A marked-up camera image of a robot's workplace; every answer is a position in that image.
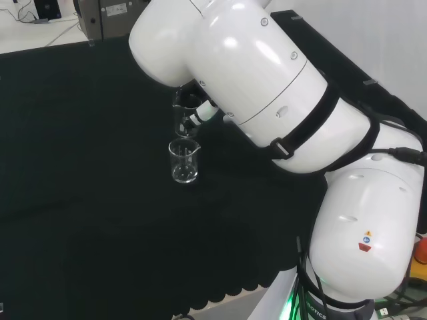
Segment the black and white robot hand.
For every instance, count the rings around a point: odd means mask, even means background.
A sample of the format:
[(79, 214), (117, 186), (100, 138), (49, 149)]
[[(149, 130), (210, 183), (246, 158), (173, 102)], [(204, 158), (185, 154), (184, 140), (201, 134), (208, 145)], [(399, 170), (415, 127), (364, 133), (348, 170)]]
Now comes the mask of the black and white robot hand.
[(195, 132), (219, 110), (207, 93), (194, 81), (179, 88), (175, 106), (183, 112), (179, 117), (179, 130), (186, 135)]

